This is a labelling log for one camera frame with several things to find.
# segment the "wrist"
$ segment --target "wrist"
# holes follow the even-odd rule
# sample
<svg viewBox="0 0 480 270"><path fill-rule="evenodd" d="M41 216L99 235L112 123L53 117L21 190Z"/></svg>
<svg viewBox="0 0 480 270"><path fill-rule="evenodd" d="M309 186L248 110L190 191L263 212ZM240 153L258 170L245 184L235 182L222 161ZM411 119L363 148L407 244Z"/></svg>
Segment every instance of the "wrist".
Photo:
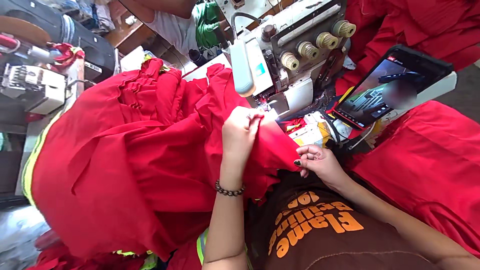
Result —
<svg viewBox="0 0 480 270"><path fill-rule="evenodd" d="M353 181L345 172L338 177L337 181L334 183L333 189L335 189L335 191L343 197L348 197L348 195L352 192L355 192L358 187L358 184Z"/></svg>
<svg viewBox="0 0 480 270"><path fill-rule="evenodd" d="M231 191L241 189L244 167L245 164L238 160L223 158L220 164L220 186Z"/></svg>
<svg viewBox="0 0 480 270"><path fill-rule="evenodd" d="M327 185L340 195L351 191L356 184L355 181L353 181L343 170L340 174L319 177L325 183L328 183Z"/></svg>

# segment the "phone screen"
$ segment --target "phone screen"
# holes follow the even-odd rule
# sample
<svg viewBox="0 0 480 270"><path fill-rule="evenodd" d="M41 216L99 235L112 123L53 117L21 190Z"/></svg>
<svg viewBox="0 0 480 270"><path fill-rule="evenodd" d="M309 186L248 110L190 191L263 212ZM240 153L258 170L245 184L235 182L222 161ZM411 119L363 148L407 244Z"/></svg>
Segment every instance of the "phone screen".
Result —
<svg viewBox="0 0 480 270"><path fill-rule="evenodd" d="M343 100L335 110L360 127L365 127L393 109L413 105L425 88L427 77L389 56Z"/></svg>

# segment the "hand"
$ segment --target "hand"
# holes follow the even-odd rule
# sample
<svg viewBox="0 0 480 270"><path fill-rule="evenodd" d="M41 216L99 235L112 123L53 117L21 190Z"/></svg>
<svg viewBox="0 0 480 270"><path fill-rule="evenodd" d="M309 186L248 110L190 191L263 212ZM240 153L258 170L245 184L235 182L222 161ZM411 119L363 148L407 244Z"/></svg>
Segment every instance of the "hand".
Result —
<svg viewBox="0 0 480 270"><path fill-rule="evenodd" d="M295 160L294 164L302 167L300 171L302 177L307 177L311 170L333 190L343 185L345 179L350 179L329 149L317 145L305 145L297 148L297 153L300 159Z"/></svg>
<svg viewBox="0 0 480 270"><path fill-rule="evenodd" d="M223 124L223 160L243 168L255 141L263 113L256 109L236 107Z"/></svg>

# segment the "brown t-shirt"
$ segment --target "brown t-shirt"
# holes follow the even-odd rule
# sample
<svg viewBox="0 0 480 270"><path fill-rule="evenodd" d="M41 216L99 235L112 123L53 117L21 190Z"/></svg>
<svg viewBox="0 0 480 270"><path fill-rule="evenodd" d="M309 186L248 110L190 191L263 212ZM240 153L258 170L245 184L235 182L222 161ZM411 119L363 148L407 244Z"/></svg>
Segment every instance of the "brown t-shirt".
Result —
<svg viewBox="0 0 480 270"><path fill-rule="evenodd" d="M267 202L250 207L247 247L254 269L432 270L396 229L356 211L316 175L280 171Z"/></svg>

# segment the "fabric pile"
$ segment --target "fabric pile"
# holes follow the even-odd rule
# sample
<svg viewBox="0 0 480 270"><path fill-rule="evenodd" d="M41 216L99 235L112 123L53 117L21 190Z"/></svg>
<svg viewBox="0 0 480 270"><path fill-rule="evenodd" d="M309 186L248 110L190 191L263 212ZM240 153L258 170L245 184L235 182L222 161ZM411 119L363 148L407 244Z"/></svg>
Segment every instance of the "fabric pile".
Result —
<svg viewBox="0 0 480 270"><path fill-rule="evenodd" d="M453 63L456 71L480 59L477 0L349 0L345 19L357 25L348 52L357 68L337 80L337 95L356 85L396 44Z"/></svg>
<svg viewBox="0 0 480 270"><path fill-rule="evenodd" d="M166 261L208 227L221 128L248 102L235 92L231 69L216 64L207 77L186 82L150 59L89 88L47 127L24 170L25 193L72 255L151 250ZM277 169L297 171L296 147L264 118L245 198L262 198Z"/></svg>
<svg viewBox="0 0 480 270"><path fill-rule="evenodd" d="M480 258L480 125L428 101L388 125L377 144L356 156L353 171Z"/></svg>

